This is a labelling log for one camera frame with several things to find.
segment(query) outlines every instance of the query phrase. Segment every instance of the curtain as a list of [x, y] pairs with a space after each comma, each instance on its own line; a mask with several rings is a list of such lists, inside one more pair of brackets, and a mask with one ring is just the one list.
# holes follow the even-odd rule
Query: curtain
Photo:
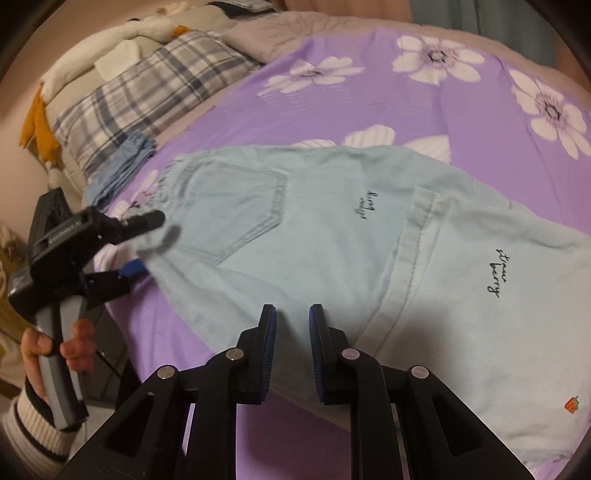
[[556, 34], [525, 0], [410, 0], [413, 23], [500, 41], [525, 58], [556, 66]]

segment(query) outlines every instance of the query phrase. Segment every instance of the sleeve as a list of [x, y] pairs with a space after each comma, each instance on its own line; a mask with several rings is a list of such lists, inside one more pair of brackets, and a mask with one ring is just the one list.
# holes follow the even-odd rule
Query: sleeve
[[78, 429], [56, 430], [49, 406], [27, 382], [0, 423], [0, 464], [12, 468], [18, 480], [54, 478], [66, 463]]

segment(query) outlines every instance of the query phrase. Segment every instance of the purple floral bedsheet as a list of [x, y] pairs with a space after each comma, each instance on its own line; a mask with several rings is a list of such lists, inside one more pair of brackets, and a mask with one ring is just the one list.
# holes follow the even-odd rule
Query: purple floral bedsheet
[[[393, 30], [315, 37], [245, 79], [168, 142], [112, 206], [142, 203], [177, 155], [229, 145], [403, 145], [537, 215], [591, 234], [591, 115], [538, 78], [449, 40]], [[151, 279], [110, 305], [140, 378], [212, 353]], [[241, 407], [238, 479], [349, 478], [349, 436], [270, 394]], [[565, 459], [532, 466], [554, 478]]]

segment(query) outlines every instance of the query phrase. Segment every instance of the gray handle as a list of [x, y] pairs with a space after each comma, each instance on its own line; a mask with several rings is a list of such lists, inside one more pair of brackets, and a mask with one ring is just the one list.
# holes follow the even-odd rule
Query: gray handle
[[39, 365], [57, 430], [73, 427], [88, 418], [80, 376], [68, 369], [59, 351], [60, 344], [72, 338], [72, 326], [85, 309], [86, 300], [73, 296], [60, 305], [48, 305], [36, 315], [37, 330], [53, 339], [51, 355], [39, 357]]

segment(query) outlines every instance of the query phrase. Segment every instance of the finger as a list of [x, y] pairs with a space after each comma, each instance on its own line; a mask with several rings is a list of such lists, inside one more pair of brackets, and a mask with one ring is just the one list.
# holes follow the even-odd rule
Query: finger
[[60, 353], [64, 358], [93, 356], [95, 352], [96, 344], [92, 340], [80, 340], [74, 338], [60, 345]]
[[22, 334], [21, 354], [24, 360], [34, 359], [40, 355], [49, 355], [53, 341], [45, 334], [28, 328]]
[[77, 320], [72, 326], [72, 334], [74, 338], [84, 339], [95, 337], [95, 326], [92, 325], [90, 320], [80, 319]]
[[91, 356], [84, 358], [69, 358], [66, 360], [66, 365], [74, 372], [86, 372], [91, 374], [95, 371], [95, 360]]

